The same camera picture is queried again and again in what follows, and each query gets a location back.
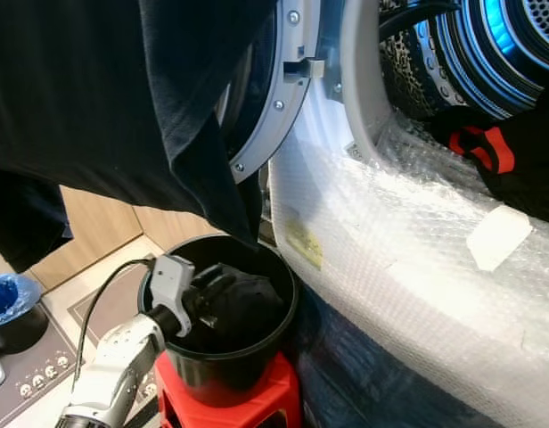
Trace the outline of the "black bin with blue bag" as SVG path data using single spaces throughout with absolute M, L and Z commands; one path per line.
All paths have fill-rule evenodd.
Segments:
M 19 274 L 0 275 L 0 356 L 33 347 L 49 326 L 49 317 L 37 308 L 43 286 Z

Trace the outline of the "large black hanging garment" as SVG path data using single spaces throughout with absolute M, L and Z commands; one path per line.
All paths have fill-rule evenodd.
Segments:
M 61 189 L 190 212 L 254 248 L 215 103 L 278 0 L 0 0 L 0 253 L 71 239 Z

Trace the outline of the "black plastic bucket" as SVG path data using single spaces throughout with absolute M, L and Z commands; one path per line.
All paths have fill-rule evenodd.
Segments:
M 279 325 L 262 342 L 242 350 L 217 353 L 210 346 L 212 331 L 207 330 L 168 339 L 166 358 L 171 359 L 186 391 L 195 399 L 213 407 L 232 407 L 246 402 L 295 325 L 300 301 L 298 278 L 270 246 L 262 243 L 249 246 L 225 234 L 190 239 L 169 250 L 169 254 L 192 262 L 196 273 L 225 264 L 245 273 L 265 276 L 283 299 Z

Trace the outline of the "yellow sticker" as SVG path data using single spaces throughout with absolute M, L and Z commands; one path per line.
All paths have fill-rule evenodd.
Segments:
M 287 244 L 304 258 L 308 264 L 320 270 L 324 263 L 324 250 L 310 229 L 298 219 L 290 219 L 285 223 Z

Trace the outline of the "grey round washer door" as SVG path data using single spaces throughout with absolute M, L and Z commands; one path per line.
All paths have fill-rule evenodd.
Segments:
M 308 86 L 326 73 L 318 44 L 324 0 L 278 0 L 222 94 L 229 167 L 239 184 L 275 154 L 298 118 Z

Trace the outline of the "perforated steel washer drum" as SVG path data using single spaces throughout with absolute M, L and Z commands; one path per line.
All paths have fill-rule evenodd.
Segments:
M 378 0 L 378 13 L 414 0 Z M 530 110 L 549 82 L 549 0 L 457 0 L 378 44 L 386 96 L 413 119 L 455 106 L 492 119 Z

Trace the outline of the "white paper label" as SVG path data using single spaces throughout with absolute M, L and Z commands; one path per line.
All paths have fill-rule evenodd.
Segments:
M 477 268 L 494 272 L 532 232 L 534 226 L 527 213 L 498 205 L 479 221 L 465 241 Z

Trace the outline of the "light wood cabinet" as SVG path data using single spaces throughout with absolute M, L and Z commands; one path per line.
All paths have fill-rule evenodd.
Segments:
M 194 213 L 129 205 L 68 187 L 60 191 L 72 239 L 22 272 L 41 283 L 47 296 L 86 296 L 120 262 L 218 233 Z

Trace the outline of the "dark blue fabric cover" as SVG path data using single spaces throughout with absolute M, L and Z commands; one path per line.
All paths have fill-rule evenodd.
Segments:
M 318 428 L 503 428 L 406 367 L 307 286 L 288 358 L 304 416 Z

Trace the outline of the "grey rubber door seal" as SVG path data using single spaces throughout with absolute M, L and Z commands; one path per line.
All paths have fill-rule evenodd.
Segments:
M 378 50 L 378 0 L 345 0 L 340 28 L 343 103 L 353 137 L 353 158 L 380 167 L 377 139 L 391 121 Z

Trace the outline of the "black drum lifter rib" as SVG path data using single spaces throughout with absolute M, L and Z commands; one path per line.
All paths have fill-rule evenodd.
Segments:
M 410 29 L 422 21 L 457 12 L 461 8 L 457 0 L 414 0 L 412 4 L 381 12 L 378 15 L 378 41 L 388 40 L 394 34 Z

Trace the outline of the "black garment with red trim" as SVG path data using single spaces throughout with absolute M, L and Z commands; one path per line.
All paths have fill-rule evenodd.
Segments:
M 426 125 L 439 144 L 477 167 L 497 200 L 549 223 L 549 82 L 534 107 L 513 117 L 455 106 Z

